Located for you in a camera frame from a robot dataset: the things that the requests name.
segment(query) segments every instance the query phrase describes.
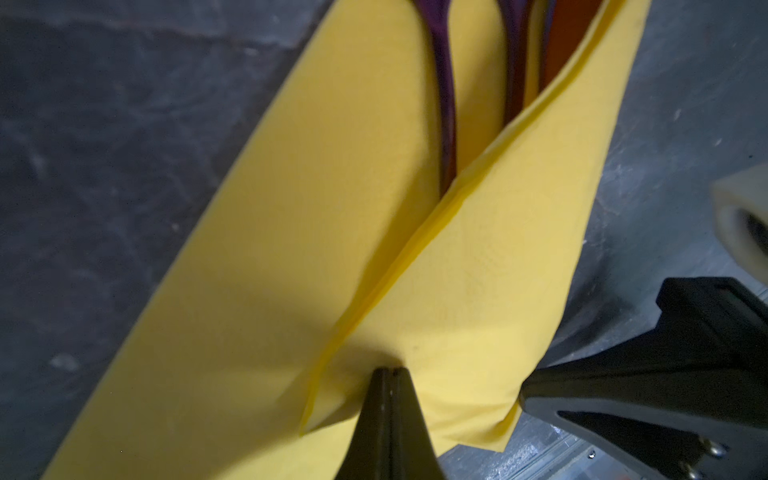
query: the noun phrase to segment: white roll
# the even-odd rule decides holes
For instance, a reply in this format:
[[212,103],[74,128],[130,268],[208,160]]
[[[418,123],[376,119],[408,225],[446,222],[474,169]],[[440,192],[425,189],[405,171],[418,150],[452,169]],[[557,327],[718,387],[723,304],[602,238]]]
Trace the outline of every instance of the white roll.
[[768,285],[768,164],[712,185],[715,232],[736,263]]

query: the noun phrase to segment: metal bolt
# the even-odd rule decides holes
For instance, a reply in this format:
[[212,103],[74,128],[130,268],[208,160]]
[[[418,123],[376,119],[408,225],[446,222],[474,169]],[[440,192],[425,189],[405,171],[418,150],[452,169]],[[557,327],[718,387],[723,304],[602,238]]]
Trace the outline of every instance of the metal bolt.
[[725,445],[705,439],[704,437],[699,437],[699,442],[704,447],[707,455],[711,455],[714,458],[723,458],[728,452],[728,448]]
[[681,461],[678,465],[683,473],[685,473],[685,478],[687,480],[704,480],[704,475],[694,467],[690,466],[690,464]]

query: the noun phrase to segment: black plastic part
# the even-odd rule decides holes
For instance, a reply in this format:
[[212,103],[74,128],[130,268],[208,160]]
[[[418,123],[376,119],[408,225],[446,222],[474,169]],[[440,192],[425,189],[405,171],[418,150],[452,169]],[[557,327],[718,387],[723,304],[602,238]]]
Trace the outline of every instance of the black plastic part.
[[730,278],[666,279],[657,304],[654,330],[531,374],[523,409],[649,479],[768,478],[768,308]]
[[374,370],[336,480],[445,480],[405,368]]

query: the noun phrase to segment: yellow napkin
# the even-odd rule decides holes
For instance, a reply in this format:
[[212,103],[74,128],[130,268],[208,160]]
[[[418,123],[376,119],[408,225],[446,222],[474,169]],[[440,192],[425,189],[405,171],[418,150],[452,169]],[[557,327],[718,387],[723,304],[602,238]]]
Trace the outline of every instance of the yellow napkin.
[[608,0],[498,134],[495,0],[455,0],[462,172],[438,202],[415,8],[337,0],[43,478],[332,478],[379,364],[410,368],[438,453],[502,449],[561,316],[647,7]]

